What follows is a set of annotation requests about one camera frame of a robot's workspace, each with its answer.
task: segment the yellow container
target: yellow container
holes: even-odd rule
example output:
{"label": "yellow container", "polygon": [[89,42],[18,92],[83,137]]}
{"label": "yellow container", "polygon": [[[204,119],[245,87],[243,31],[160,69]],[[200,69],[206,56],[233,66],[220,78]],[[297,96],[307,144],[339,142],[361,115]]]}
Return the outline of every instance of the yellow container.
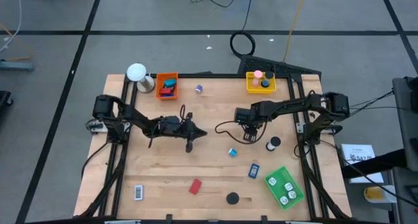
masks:
{"label": "yellow container", "polygon": [[272,80],[270,81],[270,85],[267,88],[261,86],[261,81],[265,80],[265,72],[263,72],[263,77],[260,79],[260,84],[257,87],[251,85],[251,82],[254,79],[254,72],[247,72],[246,73],[246,81],[247,81],[247,92],[248,93],[258,93],[258,94],[271,94],[276,90],[276,77],[273,76]]}

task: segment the concrete floor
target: concrete floor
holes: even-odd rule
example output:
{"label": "concrete floor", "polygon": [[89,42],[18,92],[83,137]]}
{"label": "concrete floor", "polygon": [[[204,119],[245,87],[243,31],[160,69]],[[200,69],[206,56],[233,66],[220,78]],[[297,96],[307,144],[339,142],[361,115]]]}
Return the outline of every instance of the concrete floor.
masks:
{"label": "concrete floor", "polygon": [[[218,0],[227,3],[229,0]],[[405,30],[418,30],[417,0],[390,0]],[[22,30],[84,30],[94,0],[22,0]],[[0,22],[15,29],[18,0],[0,0]],[[288,30],[298,0],[253,0],[246,29]],[[171,31],[240,29],[248,0],[229,8],[209,1],[101,0],[92,30]],[[297,30],[396,31],[383,0],[306,0]],[[72,83],[45,169],[27,221],[70,218],[80,187],[80,170],[91,135],[95,96],[106,75],[124,73],[137,61],[152,72],[234,73],[239,59],[229,49],[229,35],[90,35]],[[256,35],[255,56],[281,60],[285,35]],[[0,45],[5,36],[0,36]],[[0,223],[16,220],[32,177],[81,36],[20,35],[35,53],[34,72],[0,72],[0,89],[15,100],[0,127]],[[408,37],[418,49],[418,37]],[[249,44],[237,39],[239,52]],[[13,42],[1,59],[25,55]],[[358,103],[391,89],[395,77],[416,76],[410,57],[395,36],[295,35],[287,62],[322,71],[324,91],[336,91]],[[392,106],[387,98],[376,106]],[[396,110],[368,110],[342,124],[337,143],[372,144],[377,155],[402,147]],[[353,216],[388,222],[387,213],[371,207],[361,185],[346,185]]]}

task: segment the white ball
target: white ball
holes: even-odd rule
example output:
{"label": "white ball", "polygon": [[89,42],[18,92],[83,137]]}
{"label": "white ball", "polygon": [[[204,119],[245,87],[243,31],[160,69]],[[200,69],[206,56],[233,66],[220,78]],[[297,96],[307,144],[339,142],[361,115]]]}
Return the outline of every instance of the white ball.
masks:
{"label": "white ball", "polygon": [[128,67],[126,75],[128,79],[130,79],[130,81],[136,82],[142,80],[146,75],[146,68],[141,63],[134,63],[130,67]]}

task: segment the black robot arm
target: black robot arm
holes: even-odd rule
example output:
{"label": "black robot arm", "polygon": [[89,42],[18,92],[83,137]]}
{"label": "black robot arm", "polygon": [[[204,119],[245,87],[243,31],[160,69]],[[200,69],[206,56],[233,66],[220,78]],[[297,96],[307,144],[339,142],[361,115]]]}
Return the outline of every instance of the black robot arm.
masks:
{"label": "black robot arm", "polygon": [[316,94],[310,92],[307,97],[282,102],[261,101],[251,104],[250,109],[237,108],[234,121],[244,127],[244,140],[254,142],[257,130],[266,122],[276,119],[280,115],[313,110],[320,113],[314,122],[303,125],[304,139],[319,143],[322,130],[330,127],[334,121],[341,121],[349,117],[347,96],[341,93]]}
{"label": "black robot arm", "polygon": [[[119,117],[113,113],[114,104],[117,104]],[[180,120],[177,116],[160,116],[148,119],[134,106],[124,103],[120,98],[109,95],[99,95],[93,108],[93,117],[102,121],[108,129],[108,140],[112,143],[121,143],[126,140],[125,123],[130,123],[142,129],[142,133],[148,138],[159,136],[171,136],[187,139],[186,152],[193,149],[193,140],[207,135],[206,131],[199,129],[191,121],[193,113],[187,113],[186,118]]]}

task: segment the green box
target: green box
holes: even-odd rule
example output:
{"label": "green box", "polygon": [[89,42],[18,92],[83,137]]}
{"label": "green box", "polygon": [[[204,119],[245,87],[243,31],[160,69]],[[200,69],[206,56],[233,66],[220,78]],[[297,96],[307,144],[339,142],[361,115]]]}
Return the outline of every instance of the green box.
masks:
{"label": "green box", "polygon": [[[275,185],[270,185],[268,180],[273,177],[276,179]],[[274,198],[276,198],[276,201],[280,204],[280,206],[286,210],[288,208],[291,208],[293,205],[297,204],[299,201],[304,199],[304,195],[298,184],[295,182],[295,180],[290,175],[289,171],[287,171],[286,167],[279,168],[278,170],[274,171],[273,173],[269,174],[264,178],[264,181],[266,182],[268,188],[271,190],[271,192],[274,195]],[[293,186],[293,191],[296,193],[295,199],[290,199],[289,195],[287,194],[288,191],[285,188],[285,184],[290,182]],[[286,198],[289,200],[289,202],[286,205],[283,205],[280,202],[280,198],[282,196],[286,196]]]}

